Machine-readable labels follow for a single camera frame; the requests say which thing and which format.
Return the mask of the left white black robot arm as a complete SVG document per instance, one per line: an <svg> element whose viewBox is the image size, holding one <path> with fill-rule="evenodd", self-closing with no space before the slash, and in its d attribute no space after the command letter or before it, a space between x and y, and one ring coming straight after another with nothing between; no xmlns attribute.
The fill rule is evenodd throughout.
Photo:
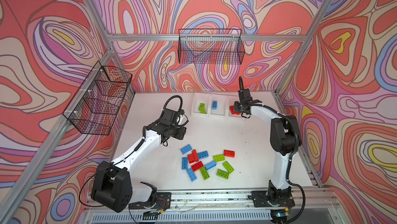
<svg viewBox="0 0 397 224"><path fill-rule="evenodd" d="M133 205L153 208L158 203L168 207L163 198L158 198L157 188L147 182L134 182L135 168L160 145L167 146L170 138L183 140L189 122L182 109L183 99L179 95L167 101L179 100L179 108L172 110L163 106L160 117L144 126L142 136L125 153L111 162L98 165L93 176L91 199L119 213Z"/></svg>

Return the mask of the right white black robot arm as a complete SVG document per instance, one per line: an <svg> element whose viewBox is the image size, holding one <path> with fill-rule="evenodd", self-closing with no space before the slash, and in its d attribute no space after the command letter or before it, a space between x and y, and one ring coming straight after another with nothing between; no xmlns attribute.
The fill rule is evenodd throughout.
<svg viewBox="0 0 397 224"><path fill-rule="evenodd" d="M275 152L274 171L269 181L268 190L262 196L252 193L255 199L263 199L270 206L293 207L292 187L289 179L294 155L301 146L301 136L297 119L293 115L284 115L251 97L250 90L238 91L239 101L234 103L234 111L248 119L252 115L270 124L270 145Z"/></svg>

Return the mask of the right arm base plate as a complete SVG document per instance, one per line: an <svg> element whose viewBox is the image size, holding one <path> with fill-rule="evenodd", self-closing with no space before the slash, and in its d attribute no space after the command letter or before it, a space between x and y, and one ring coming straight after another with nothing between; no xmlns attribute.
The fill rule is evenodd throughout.
<svg viewBox="0 0 397 224"><path fill-rule="evenodd" d="M288 191L252 191L248 199L253 201L255 207L292 208L295 206L292 193Z"/></svg>

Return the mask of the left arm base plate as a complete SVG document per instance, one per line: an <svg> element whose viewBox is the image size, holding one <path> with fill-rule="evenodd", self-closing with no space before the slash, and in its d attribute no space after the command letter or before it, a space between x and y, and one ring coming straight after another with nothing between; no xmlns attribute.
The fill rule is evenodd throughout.
<svg viewBox="0 0 397 224"><path fill-rule="evenodd" d="M129 210L167 210L170 208L171 192L153 193L146 202L129 203Z"/></svg>

